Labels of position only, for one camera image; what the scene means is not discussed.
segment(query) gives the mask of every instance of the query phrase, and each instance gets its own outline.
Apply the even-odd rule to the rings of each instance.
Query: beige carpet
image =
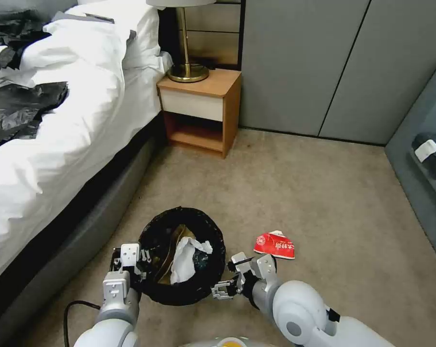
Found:
[[[151,164],[108,245],[23,334],[24,346],[63,346],[62,313],[76,299],[101,303],[112,247],[137,240],[148,221],[178,205],[205,211],[223,231],[228,256],[252,255],[259,234],[282,230],[295,260],[282,280],[303,280],[325,303],[396,346],[436,347],[436,254],[383,148],[242,130],[227,159],[166,148]],[[141,346],[173,347],[215,336],[290,346],[244,297],[163,307],[144,296]],[[73,344],[96,312],[71,310]]]

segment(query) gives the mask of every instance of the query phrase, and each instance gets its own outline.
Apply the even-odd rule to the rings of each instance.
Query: bed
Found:
[[[104,3],[68,12],[136,19]],[[0,147],[0,345],[106,243],[162,141],[156,82],[171,58],[159,51],[157,10],[141,5],[131,50],[128,26],[60,20],[19,72],[0,73],[22,85],[66,80],[70,90],[35,140]]]

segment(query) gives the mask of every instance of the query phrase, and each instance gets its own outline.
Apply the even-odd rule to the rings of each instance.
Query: wooden nightstand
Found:
[[[168,139],[225,158],[234,143],[240,106],[240,71],[216,69],[201,82],[157,84]]]

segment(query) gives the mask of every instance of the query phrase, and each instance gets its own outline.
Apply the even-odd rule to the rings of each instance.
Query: white duvet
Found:
[[[0,146],[0,274],[145,125],[142,110],[138,119],[117,112],[128,28],[66,19],[45,31],[52,35],[25,50],[20,70],[0,73],[22,85],[67,81],[69,88],[65,102],[43,117],[36,139]],[[155,82],[148,95],[156,96]],[[151,104],[149,120],[159,110],[157,100]]]

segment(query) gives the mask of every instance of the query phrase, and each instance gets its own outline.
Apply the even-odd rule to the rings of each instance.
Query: nightstand drawer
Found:
[[[162,89],[160,95],[164,111],[223,121],[222,98],[181,93],[168,89]]]

